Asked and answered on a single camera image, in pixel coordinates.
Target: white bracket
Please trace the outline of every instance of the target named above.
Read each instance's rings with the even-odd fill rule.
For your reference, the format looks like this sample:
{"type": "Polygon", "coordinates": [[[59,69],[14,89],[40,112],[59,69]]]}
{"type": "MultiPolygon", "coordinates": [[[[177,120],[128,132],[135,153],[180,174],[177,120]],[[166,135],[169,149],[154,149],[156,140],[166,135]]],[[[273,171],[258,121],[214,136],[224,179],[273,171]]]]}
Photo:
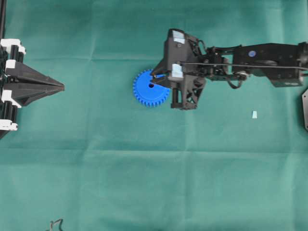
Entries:
{"type": "Polygon", "coordinates": [[[6,39],[6,38],[3,38],[0,41],[0,45],[6,48],[6,52],[8,54],[11,53],[12,45],[18,46],[18,51],[23,53],[23,54],[26,54],[26,49],[25,49],[25,47],[23,47],[21,45],[21,41],[19,39],[15,39],[15,38],[14,39],[13,38],[7,38],[6,39]]]}
{"type": "Polygon", "coordinates": [[[5,101],[11,101],[12,105],[21,108],[21,105],[12,99],[12,91],[11,90],[3,90],[1,100],[4,103],[5,101]]]}
{"type": "Polygon", "coordinates": [[[18,125],[9,119],[0,119],[0,130],[17,131],[18,125]]]}
{"type": "Polygon", "coordinates": [[[15,64],[16,64],[16,60],[15,59],[8,59],[5,63],[5,70],[7,68],[10,68],[10,69],[14,69],[15,68],[15,64]]]}

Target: white label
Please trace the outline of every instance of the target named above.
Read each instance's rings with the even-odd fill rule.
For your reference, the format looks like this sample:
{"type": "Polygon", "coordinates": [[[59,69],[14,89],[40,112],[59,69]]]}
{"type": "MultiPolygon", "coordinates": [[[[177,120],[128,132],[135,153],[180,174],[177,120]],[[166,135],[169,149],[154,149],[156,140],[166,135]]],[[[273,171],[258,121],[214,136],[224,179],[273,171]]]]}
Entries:
{"type": "Polygon", "coordinates": [[[182,66],[178,64],[172,65],[172,77],[183,78],[182,66]]]}
{"type": "Polygon", "coordinates": [[[173,34],[173,41],[185,44],[185,36],[183,33],[173,30],[172,34],[173,34]]]}

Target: robotic arm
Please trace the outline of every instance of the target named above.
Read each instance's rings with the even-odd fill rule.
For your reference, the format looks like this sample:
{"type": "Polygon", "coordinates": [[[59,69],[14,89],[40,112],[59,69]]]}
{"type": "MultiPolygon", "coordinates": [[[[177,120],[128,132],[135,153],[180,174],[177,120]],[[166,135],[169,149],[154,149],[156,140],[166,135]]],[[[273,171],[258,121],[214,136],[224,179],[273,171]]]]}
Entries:
{"type": "Polygon", "coordinates": [[[164,58],[151,72],[152,82],[172,88],[171,108],[196,109],[206,79],[226,81],[237,89],[253,74],[266,76],[275,87],[302,86],[308,71],[308,43],[266,43],[229,48],[205,48],[202,40],[170,29],[164,58]],[[224,55],[233,55],[232,64],[224,55]]]}
{"type": "Polygon", "coordinates": [[[19,39],[4,39],[6,0],[0,1],[0,139],[16,131],[17,111],[64,90],[64,84],[23,64],[26,49],[19,39]]]}

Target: black triangular gripper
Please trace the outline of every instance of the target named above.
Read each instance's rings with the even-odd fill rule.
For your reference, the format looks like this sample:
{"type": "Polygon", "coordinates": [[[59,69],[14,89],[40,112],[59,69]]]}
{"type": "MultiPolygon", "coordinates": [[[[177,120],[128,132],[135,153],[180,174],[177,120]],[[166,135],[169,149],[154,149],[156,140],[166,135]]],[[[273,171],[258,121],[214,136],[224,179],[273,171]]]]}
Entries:
{"type": "Polygon", "coordinates": [[[49,76],[45,76],[20,62],[15,62],[15,68],[6,68],[5,73],[17,77],[21,82],[58,86],[64,90],[64,84],[50,78],[49,76]]]}
{"type": "Polygon", "coordinates": [[[27,106],[35,100],[63,91],[63,87],[22,82],[8,83],[3,89],[11,90],[12,99],[22,106],[27,106]]]}
{"type": "Polygon", "coordinates": [[[22,106],[64,90],[64,84],[23,63],[14,62],[13,67],[6,68],[5,74],[14,77],[16,81],[4,84],[3,89],[11,90],[12,99],[22,106]]]}

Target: small white block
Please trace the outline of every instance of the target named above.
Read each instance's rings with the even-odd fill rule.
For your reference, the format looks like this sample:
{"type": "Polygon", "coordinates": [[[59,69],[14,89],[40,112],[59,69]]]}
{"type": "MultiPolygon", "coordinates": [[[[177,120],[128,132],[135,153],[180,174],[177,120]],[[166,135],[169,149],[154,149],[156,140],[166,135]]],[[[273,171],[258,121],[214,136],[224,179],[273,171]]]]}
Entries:
{"type": "Polygon", "coordinates": [[[258,113],[257,113],[257,111],[252,111],[252,118],[253,118],[253,119],[258,119],[258,113]]]}

